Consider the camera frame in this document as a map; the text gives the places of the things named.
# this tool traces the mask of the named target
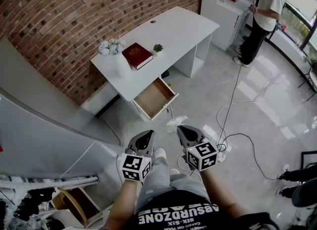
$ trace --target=person's leg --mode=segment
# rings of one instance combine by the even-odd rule
[[[189,191],[210,201],[205,186],[202,183],[193,180],[189,175],[183,173],[171,175],[170,186],[178,190]]]
[[[281,195],[283,197],[292,198],[295,189],[297,189],[298,187],[299,186],[295,186],[295,187],[292,187],[292,188],[279,189],[277,191],[277,194]]]
[[[289,181],[309,181],[317,177],[317,165],[310,168],[295,171],[286,171],[279,177],[279,180]]]
[[[159,157],[144,180],[137,201],[137,212],[154,197],[169,190],[171,188],[168,162],[166,157]]]
[[[252,63],[254,58],[257,56],[259,49],[265,39],[269,34],[269,31],[264,30],[260,27],[255,19],[253,19],[252,32],[249,38],[241,45],[242,57],[240,61],[243,64],[249,65]]]

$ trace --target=brick wall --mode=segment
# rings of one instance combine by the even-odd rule
[[[199,0],[0,0],[0,38],[82,104],[106,82],[90,63],[99,43],[175,6],[197,12]]]

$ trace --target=book cover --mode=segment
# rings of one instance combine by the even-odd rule
[[[133,43],[122,51],[123,56],[136,69],[140,69],[153,59],[151,52],[147,51],[138,43]]]

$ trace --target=marker cube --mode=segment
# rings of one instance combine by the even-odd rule
[[[218,160],[218,155],[218,149],[210,142],[186,149],[187,163],[198,169],[198,171],[203,171],[214,166]]]
[[[143,181],[152,169],[151,158],[124,153],[120,169],[127,180]]]

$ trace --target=chair leg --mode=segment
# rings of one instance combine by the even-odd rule
[[[304,85],[305,84],[305,82],[306,82],[306,80],[304,80],[304,82],[298,87],[298,88],[300,88],[302,85]]]
[[[311,95],[311,96],[308,98],[308,100],[306,100],[306,102],[309,101],[315,94],[316,94],[316,93],[314,93],[313,95]]]

